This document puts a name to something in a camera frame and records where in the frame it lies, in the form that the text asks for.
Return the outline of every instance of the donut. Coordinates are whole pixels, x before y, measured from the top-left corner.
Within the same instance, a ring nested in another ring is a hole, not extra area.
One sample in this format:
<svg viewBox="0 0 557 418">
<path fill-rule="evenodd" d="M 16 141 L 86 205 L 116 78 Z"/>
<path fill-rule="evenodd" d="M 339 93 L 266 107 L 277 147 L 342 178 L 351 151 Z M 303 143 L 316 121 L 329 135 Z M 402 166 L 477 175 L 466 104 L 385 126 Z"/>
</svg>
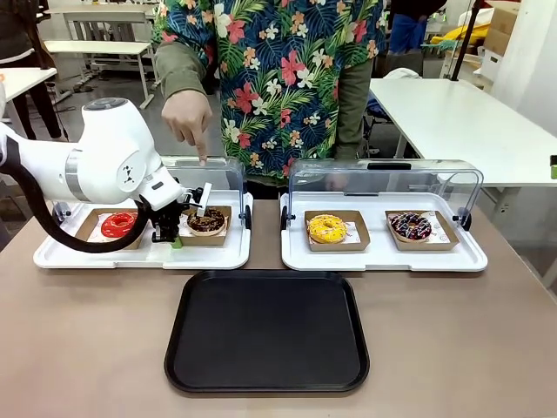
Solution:
<svg viewBox="0 0 557 418">
<path fill-rule="evenodd" d="M 190 213 L 185 224 L 194 235 L 211 237 L 225 228 L 225 216 L 218 209 L 208 208 L 204 216 L 198 216 L 197 212 Z"/>
<path fill-rule="evenodd" d="M 133 212 L 113 213 L 101 225 L 101 233 L 106 238 L 122 238 L 127 234 L 138 215 Z"/>
<path fill-rule="evenodd" d="M 320 244 L 338 244 L 346 238 L 346 224 L 332 215 L 318 215 L 307 225 L 310 237 Z"/>
<path fill-rule="evenodd" d="M 390 219 L 397 239 L 404 242 L 423 242 L 432 233 L 432 225 L 417 213 L 405 212 Z"/>
</svg>

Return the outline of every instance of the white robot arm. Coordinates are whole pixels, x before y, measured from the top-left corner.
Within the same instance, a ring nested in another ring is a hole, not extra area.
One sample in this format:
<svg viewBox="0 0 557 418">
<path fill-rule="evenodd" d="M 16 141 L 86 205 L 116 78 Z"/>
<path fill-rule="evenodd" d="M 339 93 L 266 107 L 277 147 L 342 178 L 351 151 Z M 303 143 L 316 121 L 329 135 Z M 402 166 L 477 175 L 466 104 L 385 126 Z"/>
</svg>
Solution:
<svg viewBox="0 0 557 418">
<path fill-rule="evenodd" d="M 124 248 L 148 219 L 156 230 L 153 241 L 174 241 L 185 208 L 195 206 L 203 214 L 210 185 L 184 189 L 170 175 L 147 124 L 128 100 L 98 99 L 84 106 L 82 113 L 85 128 L 76 144 L 28 140 L 0 124 L 0 172 L 19 183 L 46 232 L 78 251 Z M 109 243 L 86 243 L 59 227 L 55 230 L 44 203 L 51 199 L 113 205 L 128 198 L 138 205 L 137 227 Z"/>
</svg>

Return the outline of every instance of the person in background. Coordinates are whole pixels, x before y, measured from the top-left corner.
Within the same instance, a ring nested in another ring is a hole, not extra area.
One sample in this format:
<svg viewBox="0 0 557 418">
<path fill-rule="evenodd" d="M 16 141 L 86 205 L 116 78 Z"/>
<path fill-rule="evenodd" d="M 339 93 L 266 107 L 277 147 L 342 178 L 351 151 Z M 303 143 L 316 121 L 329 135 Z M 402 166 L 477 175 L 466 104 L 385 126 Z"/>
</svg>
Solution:
<svg viewBox="0 0 557 418">
<path fill-rule="evenodd" d="M 17 67 L 40 67 L 39 52 L 33 48 L 30 35 L 36 33 L 36 15 L 38 0 L 2 0 L 0 1 L 0 69 Z M 39 83 L 29 89 L 29 94 L 43 118 L 50 137 L 55 141 L 67 142 L 57 122 L 52 108 L 49 92 L 45 83 Z M 37 139 L 29 119 L 27 97 L 20 94 L 13 99 L 17 114 L 21 119 L 25 134 L 29 139 Z"/>
<path fill-rule="evenodd" d="M 426 36 L 427 19 L 446 0 L 393 0 L 389 27 L 392 27 L 389 52 L 404 54 L 420 50 Z"/>
<path fill-rule="evenodd" d="M 218 69 L 222 139 L 248 190 L 276 196 L 298 158 L 357 158 L 383 0 L 165 0 L 162 117 L 206 158 L 203 82 Z"/>
</svg>

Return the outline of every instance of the hawaiian shirt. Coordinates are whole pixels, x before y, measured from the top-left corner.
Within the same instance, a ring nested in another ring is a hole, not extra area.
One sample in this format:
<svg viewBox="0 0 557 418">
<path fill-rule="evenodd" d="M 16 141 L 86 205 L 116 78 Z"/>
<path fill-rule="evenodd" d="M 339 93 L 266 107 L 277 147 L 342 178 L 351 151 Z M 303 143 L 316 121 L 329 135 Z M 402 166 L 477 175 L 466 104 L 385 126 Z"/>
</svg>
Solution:
<svg viewBox="0 0 557 418">
<path fill-rule="evenodd" d="M 383 0 L 161 0 L 155 28 L 218 65 L 226 155 L 283 179 L 297 158 L 332 156 L 339 74 L 384 47 L 382 11 Z"/>
</svg>

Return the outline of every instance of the hand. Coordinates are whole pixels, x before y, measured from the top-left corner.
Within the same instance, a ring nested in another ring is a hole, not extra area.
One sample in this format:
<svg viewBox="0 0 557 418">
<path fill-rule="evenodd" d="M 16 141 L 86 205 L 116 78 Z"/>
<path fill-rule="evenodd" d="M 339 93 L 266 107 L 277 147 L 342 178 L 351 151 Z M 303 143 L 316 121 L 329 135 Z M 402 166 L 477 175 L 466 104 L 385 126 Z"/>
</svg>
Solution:
<svg viewBox="0 0 557 418">
<path fill-rule="evenodd" d="M 198 149 L 199 161 L 204 165 L 207 160 L 207 146 L 203 132 L 212 117 L 205 94 L 195 90 L 173 94 L 166 100 L 162 116 L 179 142 L 185 140 Z"/>
<path fill-rule="evenodd" d="M 348 184 L 348 174 L 335 172 L 325 177 L 325 187 L 328 192 L 342 192 Z"/>
</svg>

